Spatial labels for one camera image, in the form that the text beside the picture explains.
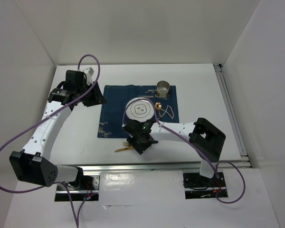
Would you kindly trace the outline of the gold knife green handle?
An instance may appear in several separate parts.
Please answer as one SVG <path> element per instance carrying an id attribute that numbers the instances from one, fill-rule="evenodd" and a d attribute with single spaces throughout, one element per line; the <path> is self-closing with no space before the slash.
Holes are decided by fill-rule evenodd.
<path id="1" fill-rule="evenodd" d="M 124 148 L 121 148 L 121 149 L 117 149 L 114 152 L 123 152 L 123 151 L 132 150 L 132 149 L 133 149 L 133 147 L 124 147 Z"/>

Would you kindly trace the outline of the aluminium frame rail right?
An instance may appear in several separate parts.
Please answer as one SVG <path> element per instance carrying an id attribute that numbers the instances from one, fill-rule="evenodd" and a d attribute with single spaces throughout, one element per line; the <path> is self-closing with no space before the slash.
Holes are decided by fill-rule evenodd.
<path id="1" fill-rule="evenodd" d="M 232 101 L 230 98 L 230 94 L 228 92 L 228 87 L 227 87 L 226 81 L 224 79 L 224 75 L 223 75 L 223 71 L 222 71 L 223 65 L 222 64 L 214 64 L 213 67 L 214 67 L 215 74 L 217 76 L 219 87 L 220 87 L 220 90 L 222 92 L 222 96 L 223 96 L 223 99 L 225 102 L 227 113 L 228 113 L 228 116 L 229 116 L 229 119 L 231 122 L 233 134 L 234 134 L 236 142 L 237 142 L 239 154 L 241 157 L 247 157 L 247 159 L 249 161 L 249 156 L 247 154 L 245 143 L 244 143 L 242 134 L 240 132 L 238 121 L 237 121 L 235 111 L 234 111 L 234 107 L 233 107 L 233 104 L 232 104 Z"/>

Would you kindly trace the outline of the gold spoon green handle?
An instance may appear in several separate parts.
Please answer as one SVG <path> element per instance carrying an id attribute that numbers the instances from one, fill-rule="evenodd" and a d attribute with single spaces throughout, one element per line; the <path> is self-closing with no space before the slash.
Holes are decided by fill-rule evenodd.
<path id="1" fill-rule="evenodd" d="M 160 102 L 156 102 L 154 106 L 155 106 L 155 109 L 157 110 L 157 117 L 158 119 L 160 119 L 161 117 L 160 110 L 162 109 L 162 104 Z"/>

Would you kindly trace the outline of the aluminium frame rail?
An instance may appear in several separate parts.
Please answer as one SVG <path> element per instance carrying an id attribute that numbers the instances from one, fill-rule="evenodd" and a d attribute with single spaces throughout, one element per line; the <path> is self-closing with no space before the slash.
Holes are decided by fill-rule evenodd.
<path id="1" fill-rule="evenodd" d="M 82 168 L 86 172 L 102 171 L 168 171 L 198 170 L 200 162 L 179 163 L 146 163 L 146 164 L 109 164 L 109 165 L 71 165 Z"/>
<path id="2" fill-rule="evenodd" d="M 240 132 L 238 121 L 237 121 L 235 111 L 234 111 L 234 107 L 233 107 L 233 104 L 232 104 L 232 101 L 230 98 L 230 94 L 228 92 L 228 87 L 227 87 L 226 81 L 224 79 L 224 75 L 223 75 L 223 71 L 222 71 L 223 65 L 222 64 L 214 64 L 213 67 L 214 67 L 215 74 L 217 76 L 219 87 L 220 87 L 220 90 L 222 92 L 222 96 L 223 96 L 223 99 L 225 102 L 227 113 L 228 113 L 228 116 L 229 116 L 229 119 L 231 122 L 233 134 L 234 134 L 236 142 L 237 142 L 239 154 L 241 157 L 247 157 L 247 159 L 249 161 L 249 156 L 247 154 L 245 143 L 244 143 L 242 134 Z"/>

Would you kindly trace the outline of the dark blue cloth placemat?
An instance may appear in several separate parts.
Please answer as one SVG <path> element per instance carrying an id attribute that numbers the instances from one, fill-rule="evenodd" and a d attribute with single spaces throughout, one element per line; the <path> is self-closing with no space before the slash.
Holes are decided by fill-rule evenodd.
<path id="1" fill-rule="evenodd" d="M 128 134 L 122 129 L 122 117 L 128 103 L 138 97 L 150 99 L 153 104 L 161 103 L 162 109 L 156 112 L 160 121 L 179 122 L 176 86 L 170 86 L 168 95 L 160 98 L 154 85 L 106 85 L 104 98 L 107 103 L 102 105 L 97 137 L 127 138 Z"/>

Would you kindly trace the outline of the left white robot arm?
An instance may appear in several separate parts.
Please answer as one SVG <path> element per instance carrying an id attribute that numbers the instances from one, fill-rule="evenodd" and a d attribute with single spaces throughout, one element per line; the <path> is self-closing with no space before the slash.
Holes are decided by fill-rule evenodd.
<path id="1" fill-rule="evenodd" d="M 74 107 L 82 103 L 86 107 L 106 103 L 99 85 L 92 80 L 94 70 L 67 70 L 66 78 L 54 88 L 47 99 L 40 124 L 21 151 L 12 152 L 9 161 L 19 181 L 50 187 L 54 183 L 67 182 L 77 190 L 86 178 L 83 170 L 71 165 L 55 165 L 50 162 L 55 140 Z"/>

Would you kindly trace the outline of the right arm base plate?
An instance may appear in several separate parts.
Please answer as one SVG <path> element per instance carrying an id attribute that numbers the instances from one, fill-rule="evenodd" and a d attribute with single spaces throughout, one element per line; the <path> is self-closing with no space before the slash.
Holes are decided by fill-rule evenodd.
<path id="1" fill-rule="evenodd" d="M 210 199 L 227 198 L 228 192 L 223 172 L 219 172 L 219 178 L 215 175 L 212 179 L 201 176 L 199 173 L 183 173 L 183 186 L 185 199 Z"/>

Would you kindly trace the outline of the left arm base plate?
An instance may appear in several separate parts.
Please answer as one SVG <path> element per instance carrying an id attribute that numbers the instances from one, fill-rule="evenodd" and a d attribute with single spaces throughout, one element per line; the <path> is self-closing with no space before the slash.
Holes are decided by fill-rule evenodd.
<path id="1" fill-rule="evenodd" d="M 85 180 L 79 187 L 73 188 L 69 183 L 66 186 L 72 201 L 99 201 L 100 173 L 85 174 Z M 62 184 L 57 185 L 54 201 L 69 202 L 67 190 Z"/>

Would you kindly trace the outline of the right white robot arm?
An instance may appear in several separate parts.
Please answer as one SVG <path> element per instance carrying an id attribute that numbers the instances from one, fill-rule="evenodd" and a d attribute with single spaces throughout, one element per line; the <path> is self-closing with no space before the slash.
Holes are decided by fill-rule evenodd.
<path id="1" fill-rule="evenodd" d="M 192 147 L 201 158 L 198 181 L 209 186 L 214 176 L 219 177 L 218 163 L 226 136 L 205 118 L 191 123 L 167 123 L 154 118 L 145 122 L 129 120 L 123 124 L 129 134 L 127 142 L 141 155 L 159 141 L 182 142 Z"/>

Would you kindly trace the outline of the metal cup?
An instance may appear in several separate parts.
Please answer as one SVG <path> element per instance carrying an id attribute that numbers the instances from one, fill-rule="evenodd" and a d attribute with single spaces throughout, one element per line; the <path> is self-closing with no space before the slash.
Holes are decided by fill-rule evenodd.
<path id="1" fill-rule="evenodd" d="M 156 85 L 156 91 L 159 98 L 165 98 L 169 92 L 170 84 L 167 81 L 159 81 Z"/>

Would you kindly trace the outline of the aluminium frame rail front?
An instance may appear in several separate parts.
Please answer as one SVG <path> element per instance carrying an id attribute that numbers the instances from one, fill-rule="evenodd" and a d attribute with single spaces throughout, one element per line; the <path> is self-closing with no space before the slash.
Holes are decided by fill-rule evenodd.
<path id="1" fill-rule="evenodd" d="M 146 164 L 109 164 L 109 165 L 71 165 L 82 168 L 86 172 L 102 171 L 168 171 L 198 170 L 200 162 L 179 163 L 146 163 Z"/>

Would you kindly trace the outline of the white round plate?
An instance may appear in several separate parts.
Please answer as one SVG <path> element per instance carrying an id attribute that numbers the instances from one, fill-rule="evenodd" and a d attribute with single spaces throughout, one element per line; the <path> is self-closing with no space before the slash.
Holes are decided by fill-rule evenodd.
<path id="1" fill-rule="evenodd" d="M 125 115 L 128 119 L 145 122 L 154 117 L 153 104 L 139 97 L 131 99 L 127 105 Z"/>

